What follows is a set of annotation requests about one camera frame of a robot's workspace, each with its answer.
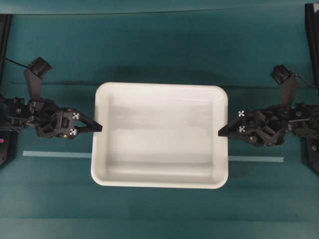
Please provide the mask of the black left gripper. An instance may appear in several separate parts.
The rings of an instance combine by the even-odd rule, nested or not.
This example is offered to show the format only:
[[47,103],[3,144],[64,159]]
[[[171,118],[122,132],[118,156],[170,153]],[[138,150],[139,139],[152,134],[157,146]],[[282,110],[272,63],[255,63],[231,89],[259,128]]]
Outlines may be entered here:
[[[42,138],[75,138],[80,133],[101,132],[102,126],[73,108],[60,108],[50,100],[30,100],[25,106],[27,126],[35,129]],[[78,127],[79,120],[86,124]]]

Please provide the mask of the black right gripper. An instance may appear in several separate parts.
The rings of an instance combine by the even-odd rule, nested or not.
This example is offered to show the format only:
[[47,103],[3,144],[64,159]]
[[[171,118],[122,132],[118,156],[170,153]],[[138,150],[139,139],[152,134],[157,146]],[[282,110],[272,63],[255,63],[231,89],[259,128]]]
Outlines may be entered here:
[[232,121],[233,126],[224,126],[218,131],[218,136],[236,136],[254,147],[282,145],[289,131],[290,110],[288,105],[239,110]]

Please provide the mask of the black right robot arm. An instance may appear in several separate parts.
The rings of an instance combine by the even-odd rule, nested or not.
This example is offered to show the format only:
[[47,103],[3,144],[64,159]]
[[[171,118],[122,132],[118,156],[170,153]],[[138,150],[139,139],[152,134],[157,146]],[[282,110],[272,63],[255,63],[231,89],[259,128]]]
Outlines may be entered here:
[[318,139],[319,107],[304,103],[241,110],[237,117],[218,131],[221,137],[239,139],[254,147],[278,146],[285,135]]

